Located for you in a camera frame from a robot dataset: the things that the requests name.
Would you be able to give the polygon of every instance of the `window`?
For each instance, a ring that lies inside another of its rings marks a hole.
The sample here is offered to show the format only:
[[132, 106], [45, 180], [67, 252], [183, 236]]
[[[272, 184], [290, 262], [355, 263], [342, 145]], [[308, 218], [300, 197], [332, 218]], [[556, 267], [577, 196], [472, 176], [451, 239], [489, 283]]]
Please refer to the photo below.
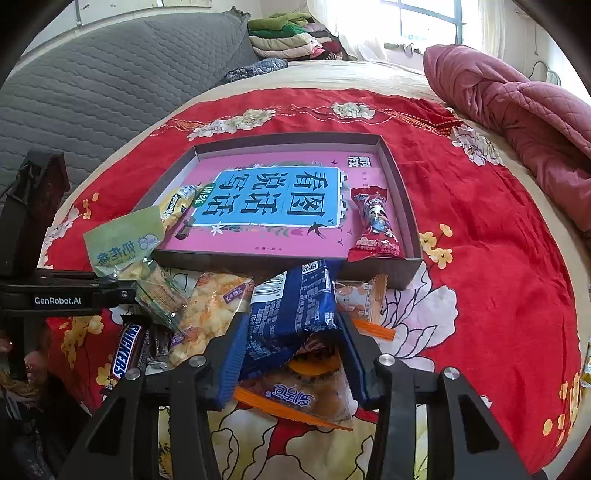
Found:
[[462, 0], [381, 0], [385, 41], [414, 43], [423, 50], [464, 40]]

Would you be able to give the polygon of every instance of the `snack bag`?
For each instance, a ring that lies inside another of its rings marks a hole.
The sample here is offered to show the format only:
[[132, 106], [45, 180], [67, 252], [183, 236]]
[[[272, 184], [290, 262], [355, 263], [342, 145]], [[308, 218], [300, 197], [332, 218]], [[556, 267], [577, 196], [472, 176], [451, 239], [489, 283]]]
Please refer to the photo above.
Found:
[[339, 266], [317, 260], [255, 287], [240, 378], [281, 367], [312, 333], [337, 328], [333, 279]]
[[581, 387], [591, 388], [591, 337], [587, 340], [587, 356], [581, 374]]
[[383, 340], [394, 340], [395, 330], [380, 325], [382, 301], [388, 283], [387, 275], [376, 275], [368, 282], [337, 280], [337, 311], [351, 316], [360, 333]]
[[200, 190], [201, 187], [199, 185], [185, 185], [166, 195], [164, 200], [158, 204], [160, 221], [164, 225], [165, 231], [168, 232], [168, 229], [180, 220]]
[[365, 232], [353, 248], [347, 260], [357, 262], [365, 258], [402, 258], [400, 244], [386, 217], [388, 191], [380, 187], [351, 189], [351, 198], [361, 215]]
[[143, 260], [163, 239], [157, 206], [123, 215], [84, 234], [90, 264], [100, 277]]
[[181, 333], [178, 324], [187, 307], [187, 297], [155, 260], [144, 258], [118, 276], [136, 281], [138, 288], [135, 299], [155, 322]]
[[380, 308], [386, 292], [388, 277], [376, 275], [368, 282], [337, 280], [336, 305], [339, 312], [348, 312], [351, 318], [379, 323]]
[[349, 386], [335, 348], [294, 357], [278, 370], [243, 380], [234, 398], [284, 419], [352, 430]]
[[201, 355], [209, 341], [224, 335], [236, 312], [247, 312], [254, 283], [227, 273], [199, 277], [179, 324], [168, 360], [175, 367], [193, 355]]

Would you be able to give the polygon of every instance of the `qr code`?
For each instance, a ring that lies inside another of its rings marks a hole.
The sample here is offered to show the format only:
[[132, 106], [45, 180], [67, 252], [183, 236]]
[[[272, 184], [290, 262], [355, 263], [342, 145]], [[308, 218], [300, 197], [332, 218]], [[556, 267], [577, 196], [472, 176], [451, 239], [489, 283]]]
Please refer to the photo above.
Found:
[[313, 272], [314, 270], [318, 270], [318, 262], [311, 262], [301, 266], [302, 275]]

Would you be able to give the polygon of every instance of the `blue snack package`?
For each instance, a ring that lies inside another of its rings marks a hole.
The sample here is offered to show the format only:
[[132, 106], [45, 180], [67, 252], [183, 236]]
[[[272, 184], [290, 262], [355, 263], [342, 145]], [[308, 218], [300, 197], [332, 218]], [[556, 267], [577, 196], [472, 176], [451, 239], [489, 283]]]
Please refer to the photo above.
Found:
[[281, 367], [312, 333], [337, 328], [334, 280], [340, 263], [317, 260], [255, 287], [241, 380]]

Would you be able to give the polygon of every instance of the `pink quilt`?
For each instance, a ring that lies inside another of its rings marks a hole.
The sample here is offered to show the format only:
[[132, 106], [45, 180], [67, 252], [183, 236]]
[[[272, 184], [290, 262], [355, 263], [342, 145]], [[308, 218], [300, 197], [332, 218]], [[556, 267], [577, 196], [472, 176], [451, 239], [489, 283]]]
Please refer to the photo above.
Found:
[[591, 248], [591, 106], [464, 45], [429, 47], [424, 68], [445, 102], [505, 136]]

